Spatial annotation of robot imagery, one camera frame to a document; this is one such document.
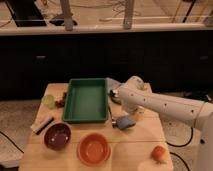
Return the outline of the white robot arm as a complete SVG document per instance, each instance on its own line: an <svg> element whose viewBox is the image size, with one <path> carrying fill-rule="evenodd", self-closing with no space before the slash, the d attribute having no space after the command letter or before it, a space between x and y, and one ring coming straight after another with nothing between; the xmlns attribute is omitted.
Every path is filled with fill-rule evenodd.
<svg viewBox="0 0 213 171"><path fill-rule="evenodd" d="M201 132L196 171L213 171L213 103L150 93L138 76L118 88L123 109L133 113L138 106L184 122Z"/></svg>

